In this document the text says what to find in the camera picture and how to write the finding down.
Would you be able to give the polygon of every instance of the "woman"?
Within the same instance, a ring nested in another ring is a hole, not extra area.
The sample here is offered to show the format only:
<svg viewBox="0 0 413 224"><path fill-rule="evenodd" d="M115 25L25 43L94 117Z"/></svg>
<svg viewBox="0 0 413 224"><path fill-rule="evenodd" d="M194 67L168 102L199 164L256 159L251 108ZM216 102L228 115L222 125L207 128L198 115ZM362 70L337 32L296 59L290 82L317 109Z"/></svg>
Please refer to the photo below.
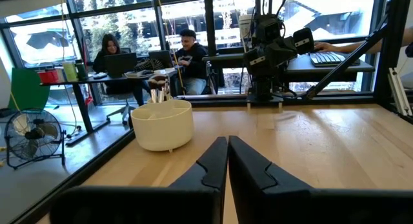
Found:
<svg viewBox="0 0 413 224"><path fill-rule="evenodd" d="M96 73L106 72L105 56L112 54L124 54L122 52L117 39L112 34L105 34L102 39L102 49L97 53L93 64L93 70ZM142 88L150 93L148 85L141 80L128 79L127 81L108 81L105 82L107 94L124 94L132 92L139 106L143 105Z"/></svg>

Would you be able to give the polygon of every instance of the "electric fan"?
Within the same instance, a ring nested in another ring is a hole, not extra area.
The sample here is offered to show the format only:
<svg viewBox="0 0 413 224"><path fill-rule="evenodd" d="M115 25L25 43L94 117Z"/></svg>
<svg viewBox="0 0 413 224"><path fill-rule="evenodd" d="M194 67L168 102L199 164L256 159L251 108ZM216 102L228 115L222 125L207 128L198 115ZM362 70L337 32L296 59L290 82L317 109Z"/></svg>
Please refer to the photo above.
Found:
<svg viewBox="0 0 413 224"><path fill-rule="evenodd" d="M65 131L61 130L57 119L41 109L26 109L14 114L4 129L7 146L7 164L17 169L29 162L59 157L65 164ZM60 154L55 154L62 144ZM10 164L10 155L24 161L19 165Z"/></svg>

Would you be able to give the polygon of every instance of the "gray floor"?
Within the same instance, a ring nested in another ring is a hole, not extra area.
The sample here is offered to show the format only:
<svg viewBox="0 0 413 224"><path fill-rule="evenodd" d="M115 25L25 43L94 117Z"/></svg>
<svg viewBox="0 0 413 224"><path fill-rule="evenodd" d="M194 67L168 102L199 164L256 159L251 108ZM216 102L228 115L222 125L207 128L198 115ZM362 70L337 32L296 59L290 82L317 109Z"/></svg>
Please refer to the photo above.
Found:
<svg viewBox="0 0 413 224"><path fill-rule="evenodd" d="M90 110L90 119L93 124L98 124L106 119L106 114L119 108L121 106L94 107ZM59 122L74 124L74 117L70 107L60 107L57 110L47 108L46 110L52 113ZM83 126L77 107L75 107L75 113L77 124ZM9 119L10 117L0 119L0 127L3 130L3 133L0 134L0 147L5 147L3 139L5 131L4 122ZM68 133L73 130L71 126L62 125L62 128L66 129ZM77 145L65 148L65 167L62 166L60 158L56 158L30 163L14 170L7 166L4 160L5 165L0 168L0 223L8 223L33 205L69 175L119 139L128 129L128 127L122 125L120 114L111 117L110 124ZM0 152L0 158L4 159L5 157L5 152ZM18 163L19 160L14 158L12 162Z"/></svg>

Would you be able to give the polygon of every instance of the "man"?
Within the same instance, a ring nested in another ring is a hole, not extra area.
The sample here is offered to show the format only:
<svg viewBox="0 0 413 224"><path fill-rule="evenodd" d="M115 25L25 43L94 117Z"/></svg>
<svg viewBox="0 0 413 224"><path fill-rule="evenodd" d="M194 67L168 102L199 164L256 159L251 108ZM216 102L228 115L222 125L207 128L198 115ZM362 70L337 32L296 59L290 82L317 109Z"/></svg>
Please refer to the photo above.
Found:
<svg viewBox="0 0 413 224"><path fill-rule="evenodd" d="M370 50L367 51L367 53L378 53L381 50L381 44L383 40L380 40L377 44L375 44ZM406 28L403 34L403 40L401 43L401 46L407 46L413 43L413 26ZM351 53L357 49L362 44L360 43L354 43L346 46L334 46L331 45L330 43L314 43L314 49L319 50L319 52L341 52L341 53Z"/></svg>
<svg viewBox="0 0 413 224"><path fill-rule="evenodd" d="M182 49L175 55L178 65L185 66L183 75L183 85L186 95L201 95L204 91L206 81L206 66L202 58L208 54L205 47L196 43L196 34L193 30L182 30L181 36Z"/></svg>

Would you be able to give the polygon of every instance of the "fan grille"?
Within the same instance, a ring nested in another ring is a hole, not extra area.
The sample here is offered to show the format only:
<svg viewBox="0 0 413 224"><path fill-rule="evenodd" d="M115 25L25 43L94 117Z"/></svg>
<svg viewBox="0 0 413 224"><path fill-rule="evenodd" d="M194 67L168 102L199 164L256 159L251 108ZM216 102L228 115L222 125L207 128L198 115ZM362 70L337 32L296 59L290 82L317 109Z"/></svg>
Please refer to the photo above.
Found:
<svg viewBox="0 0 413 224"><path fill-rule="evenodd" d="M59 148L62 133L59 122L51 113L32 108L10 118L5 128L5 139L12 154L30 161L54 154Z"/></svg>

